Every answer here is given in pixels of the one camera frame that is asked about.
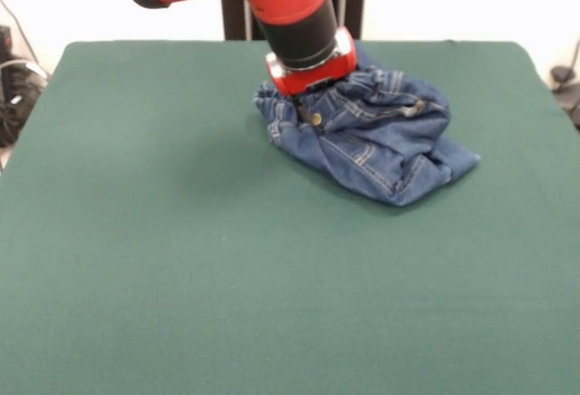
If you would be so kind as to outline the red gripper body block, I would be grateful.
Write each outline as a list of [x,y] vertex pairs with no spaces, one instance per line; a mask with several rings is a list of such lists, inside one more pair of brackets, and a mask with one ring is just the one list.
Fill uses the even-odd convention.
[[337,29],[330,56],[313,67],[290,69],[275,53],[266,55],[266,68],[271,81],[283,95],[298,95],[322,82],[339,80],[353,72],[356,63],[354,40],[345,26]]

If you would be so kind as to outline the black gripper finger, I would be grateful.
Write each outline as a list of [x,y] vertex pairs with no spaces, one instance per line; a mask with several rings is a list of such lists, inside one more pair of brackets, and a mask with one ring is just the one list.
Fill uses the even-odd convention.
[[303,122],[310,122],[311,121],[311,113],[308,110],[305,102],[301,99],[299,95],[292,95],[291,101],[300,117],[300,120]]

